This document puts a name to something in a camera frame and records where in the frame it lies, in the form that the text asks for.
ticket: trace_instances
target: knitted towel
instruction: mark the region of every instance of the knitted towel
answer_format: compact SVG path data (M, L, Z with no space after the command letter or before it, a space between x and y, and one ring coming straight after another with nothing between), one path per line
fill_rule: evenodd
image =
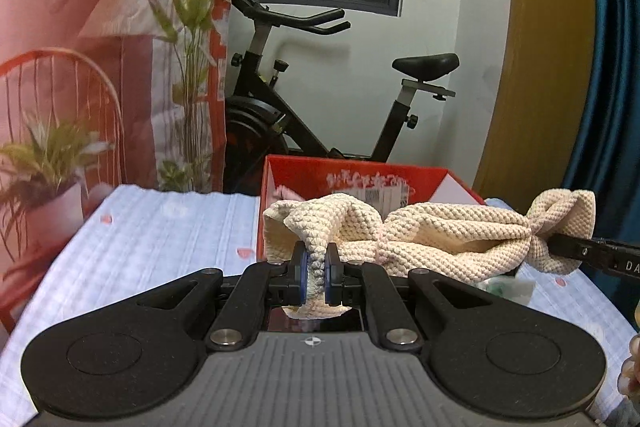
M567 274L579 261L549 255L554 232L591 238L595 197L588 190L555 188L540 194L527 216L477 204L415 203L385 222L372 206L347 194L317 200L276 201L264 211L267 259L290 259L301 239L309 253L306 304L285 309L293 318L327 318L345 307L324 304L324 252L337 243L340 259L362 259L406 277L427 267L466 283L505 273L525 261L542 272Z

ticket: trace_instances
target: handlebar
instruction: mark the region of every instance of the handlebar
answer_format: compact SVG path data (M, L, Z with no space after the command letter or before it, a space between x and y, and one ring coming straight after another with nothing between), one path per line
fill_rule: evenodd
M310 17L295 17L284 13L270 11L262 6L258 0L231 0L233 6L242 12L245 17L265 22L272 26L288 26L317 35L333 35L335 33L351 28L350 22L341 22L329 28L319 28L319 24L325 24L344 17L344 10L337 8Z

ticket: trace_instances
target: black bike seat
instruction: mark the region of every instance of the black bike seat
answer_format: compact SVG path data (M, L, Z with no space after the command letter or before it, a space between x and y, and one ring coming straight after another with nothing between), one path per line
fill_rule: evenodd
M445 53L426 57L396 58L391 67L420 82L431 82L455 70L459 65L460 60L455 53Z

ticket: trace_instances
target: exercise bike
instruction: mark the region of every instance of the exercise bike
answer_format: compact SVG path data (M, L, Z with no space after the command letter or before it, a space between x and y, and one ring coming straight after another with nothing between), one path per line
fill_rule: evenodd
M262 52L273 27L288 26L317 35L334 35L351 27L348 21L328 28L319 25L344 17L344 10L334 9L311 17L294 17L273 12L257 0L232 0L240 12L254 21L255 33L244 56L235 54L231 66L239 67L238 82L232 96L225 100L226 152L223 176L224 191L242 192L252 196L260 194L262 166L267 154L298 154L304 156L345 158L335 148L327 149L311 132L302 119L275 91L280 73L289 66L282 60L273 65L269 83L258 74ZM409 115L415 92L427 91L436 100L455 96L452 90L428 84L449 74L460 64L453 53L426 57L396 58L391 67L410 76L404 78L398 98L386 117L371 156L358 159L386 162L402 128L416 127L418 117ZM300 148L290 150L284 136L290 137Z

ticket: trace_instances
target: plant pot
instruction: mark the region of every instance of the plant pot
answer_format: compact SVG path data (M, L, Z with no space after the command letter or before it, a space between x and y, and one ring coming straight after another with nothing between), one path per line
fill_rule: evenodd
M80 185L75 184L56 199L27 211L26 220L30 245L46 249L68 241L84 223Z

